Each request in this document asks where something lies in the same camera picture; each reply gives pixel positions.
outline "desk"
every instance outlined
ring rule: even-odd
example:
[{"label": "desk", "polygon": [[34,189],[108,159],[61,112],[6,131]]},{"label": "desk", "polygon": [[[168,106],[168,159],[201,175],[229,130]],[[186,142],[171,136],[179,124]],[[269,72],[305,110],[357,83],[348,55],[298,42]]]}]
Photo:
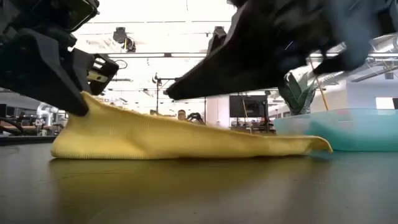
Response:
[{"label": "desk", "polygon": [[0,223],[398,223],[398,153],[74,161],[49,150],[0,147]]},{"label": "desk", "polygon": [[[18,129],[14,126],[4,126],[7,129],[11,129],[11,130],[15,130],[17,131]],[[24,130],[26,131],[32,131],[32,130],[36,130],[36,126],[23,126]],[[44,130],[51,130],[51,129],[56,129],[56,126],[44,126],[43,129]]]},{"label": "desk", "polygon": [[242,133],[252,133],[252,134],[259,134],[259,135],[270,135],[270,134],[275,134],[275,130],[268,130],[268,132],[265,130],[265,127],[263,126],[232,126],[229,128],[232,131],[237,131],[237,132],[242,132]]}]

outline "yellow towel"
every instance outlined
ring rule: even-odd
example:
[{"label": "yellow towel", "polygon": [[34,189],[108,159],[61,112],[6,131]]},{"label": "yellow towel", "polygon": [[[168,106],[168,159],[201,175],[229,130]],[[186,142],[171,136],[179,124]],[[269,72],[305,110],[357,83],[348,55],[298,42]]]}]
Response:
[{"label": "yellow towel", "polygon": [[238,158],[306,154],[327,149],[315,136],[258,136],[104,105],[82,93],[89,112],[69,116],[52,155],[69,159]]}]

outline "translucent plastic bin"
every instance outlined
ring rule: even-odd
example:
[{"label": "translucent plastic bin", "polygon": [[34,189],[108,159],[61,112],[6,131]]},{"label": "translucent plastic bin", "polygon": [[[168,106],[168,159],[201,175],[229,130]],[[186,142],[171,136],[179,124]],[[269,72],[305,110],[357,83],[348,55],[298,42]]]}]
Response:
[{"label": "translucent plastic bin", "polygon": [[338,151],[398,152],[398,110],[343,109],[274,120],[277,134],[320,136]]}]

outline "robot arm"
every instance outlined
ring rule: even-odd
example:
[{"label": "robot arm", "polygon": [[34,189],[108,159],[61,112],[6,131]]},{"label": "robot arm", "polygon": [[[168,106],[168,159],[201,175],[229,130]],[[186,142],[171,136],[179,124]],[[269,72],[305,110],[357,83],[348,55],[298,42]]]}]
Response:
[{"label": "robot arm", "polygon": [[[363,65],[375,37],[398,29],[391,0],[231,0],[238,7],[224,41],[170,86],[175,100],[277,87],[290,70],[319,50],[314,74]],[[346,50],[326,52],[344,42]]]},{"label": "robot arm", "polygon": [[84,116],[80,92],[101,94],[119,69],[105,55],[70,50],[71,33],[97,15],[98,6],[96,0],[4,0],[0,86]]}]

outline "green leaf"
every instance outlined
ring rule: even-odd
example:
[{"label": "green leaf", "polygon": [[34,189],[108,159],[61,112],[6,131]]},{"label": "green leaf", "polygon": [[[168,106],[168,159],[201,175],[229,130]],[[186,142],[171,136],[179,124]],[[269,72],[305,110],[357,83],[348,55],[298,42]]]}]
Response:
[{"label": "green leaf", "polygon": [[300,106],[297,103],[297,99],[287,83],[285,83],[285,85],[278,86],[278,90],[279,90],[279,95],[285,100],[290,110],[296,109]]},{"label": "green leaf", "polygon": [[292,89],[293,95],[296,99],[298,99],[302,94],[302,89],[300,88],[299,83],[297,83],[297,80],[295,79],[293,74],[290,74],[287,78],[289,80],[289,87],[290,89]]},{"label": "green leaf", "polygon": [[301,76],[301,79],[298,81],[298,85],[302,90],[308,87],[308,73],[305,73]]},{"label": "green leaf", "polygon": [[306,89],[304,89],[304,91],[302,92],[302,94],[299,96],[299,98],[297,99],[297,101],[301,104],[304,105],[305,99],[307,99],[308,94],[310,93],[310,91],[313,90],[313,83],[306,87]]},{"label": "green leaf", "polygon": [[314,97],[315,97],[315,90],[316,90],[316,89],[313,88],[313,89],[310,91],[310,93],[308,94],[307,99],[305,100],[304,106],[303,106],[303,108],[302,108],[301,111],[300,111],[300,114],[306,114],[306,113],[307,113],[307,111],[308,111],[308,109],[310,108],[311,103],[312,103],[312,101],[313,101],[313,99],[314,99]]}]

